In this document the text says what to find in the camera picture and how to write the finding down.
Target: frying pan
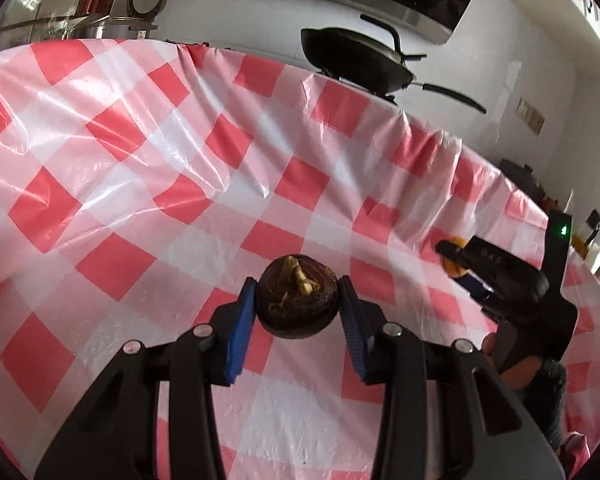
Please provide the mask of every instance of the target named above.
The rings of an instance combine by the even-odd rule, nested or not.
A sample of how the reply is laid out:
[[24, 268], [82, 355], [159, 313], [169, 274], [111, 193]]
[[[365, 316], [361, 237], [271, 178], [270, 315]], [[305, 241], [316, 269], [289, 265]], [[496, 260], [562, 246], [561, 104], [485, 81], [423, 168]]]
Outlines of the frying pan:
[[394, 38], [394, 49], [355, 30], [339, 27], [303, 28], [300, 31], [302, 50], [309, 63], [335, 79], [346, 79], [378, 96], [418, 85], [423, 90], [445, 95], [460, 101], [481, 114], [487, 110], [469, 96], [450, 88], [418, 83], [404, 63], [420, 61], [427, 54], [404, 54], [400, 50], [400, 36], [388, 23], [360, 14], [365, 22], [384, 28]]

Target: checkered tablecloth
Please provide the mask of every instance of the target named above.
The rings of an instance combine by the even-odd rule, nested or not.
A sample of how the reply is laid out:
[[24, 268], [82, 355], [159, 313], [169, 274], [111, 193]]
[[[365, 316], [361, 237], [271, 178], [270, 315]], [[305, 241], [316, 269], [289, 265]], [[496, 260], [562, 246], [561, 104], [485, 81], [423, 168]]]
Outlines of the checkered tablecloth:
[[[540, 263], [546, 216], [459, 139], [305, 70], [158, 41], [0, 53], [0, 442], [29, 477], [123, 342], [168, 342], [287, 253], [349, 274], [421, 338], [493, 327], [432, 245], [473, 234]], [[580, 308], [566, 424], [600, 438], [600, 286]], [[307, 340], [256, 324], [214, 390], [230, 480], [367, 478], [381, 387], [336, 320]], [[166, 403], [158, 452], [166, 477]]]

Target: metal rivet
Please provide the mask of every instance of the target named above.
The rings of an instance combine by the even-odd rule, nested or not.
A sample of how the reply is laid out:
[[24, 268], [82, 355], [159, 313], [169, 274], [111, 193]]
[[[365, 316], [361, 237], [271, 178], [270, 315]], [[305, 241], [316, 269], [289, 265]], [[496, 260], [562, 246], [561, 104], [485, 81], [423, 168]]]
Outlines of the metal rivet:
[[468, 339], [456, 339], [454, 348], [463, 354], [470, 354], [474, 351], [474, 344]]
[[402, 335], [402, 327], [397, 323], [385, 323], [382, 326], [382, 331], [391, 337], [398, 337]]
[[142, 348], [142, 343], [139, 341], [136, 341], [135, 339], [132, 339], [131, 341], [127, 341], [123, 345], [122, 351], [125, 354], [133, 355], [133, 354], [137, 354], [141, 348]]
[[193, 335], [196, 337], [209, 337], [214, 332], [214, 328], [208, 323], [202, 325], [196, 325], [193, 327]]

